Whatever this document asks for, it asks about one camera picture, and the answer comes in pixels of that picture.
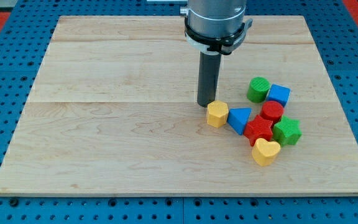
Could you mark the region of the black clamp ring mount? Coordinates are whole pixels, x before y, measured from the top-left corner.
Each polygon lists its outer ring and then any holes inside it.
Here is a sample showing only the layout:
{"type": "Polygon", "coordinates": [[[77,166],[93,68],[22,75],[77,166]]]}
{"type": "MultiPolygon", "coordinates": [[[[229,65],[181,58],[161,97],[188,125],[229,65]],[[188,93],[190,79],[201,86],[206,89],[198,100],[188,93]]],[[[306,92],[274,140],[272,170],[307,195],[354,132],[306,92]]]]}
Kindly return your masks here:
{"type": "Polygon", "coordinates": [[[251,28],[253,19],[248,19],[240,25],[235,33],[227,37],[206,37],[196,33],[185,18],[185,37],[186,41],[201,53],[206,55],[230,55],[244,41],[247,31],[251,28]]]}

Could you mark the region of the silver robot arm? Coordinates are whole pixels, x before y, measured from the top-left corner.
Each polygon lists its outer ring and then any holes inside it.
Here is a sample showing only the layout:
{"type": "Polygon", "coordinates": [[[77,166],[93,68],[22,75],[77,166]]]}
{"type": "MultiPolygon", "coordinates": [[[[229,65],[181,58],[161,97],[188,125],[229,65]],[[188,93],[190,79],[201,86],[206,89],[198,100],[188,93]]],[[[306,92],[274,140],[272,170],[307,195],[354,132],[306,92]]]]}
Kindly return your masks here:
{"type": "Polygon", "coordinates": [[[246,0],[188,0],[180,9],[186,41],[200,52],[197,103],[207,107],[216,98],[221,57],[244,41],[252,19],[244,19],[246,0]]]}

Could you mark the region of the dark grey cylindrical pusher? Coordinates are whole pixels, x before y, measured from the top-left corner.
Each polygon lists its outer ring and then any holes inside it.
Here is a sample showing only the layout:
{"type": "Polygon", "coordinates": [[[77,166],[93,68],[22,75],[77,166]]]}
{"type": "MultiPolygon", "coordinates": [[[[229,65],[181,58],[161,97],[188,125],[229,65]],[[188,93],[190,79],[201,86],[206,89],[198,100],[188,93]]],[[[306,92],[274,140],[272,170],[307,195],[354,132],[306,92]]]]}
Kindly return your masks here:
{"type": "Polygon", "coordinates": [[[221,55],[200,53],[197,103],[202,107],[215,100],[218,85],[221,55]]]}

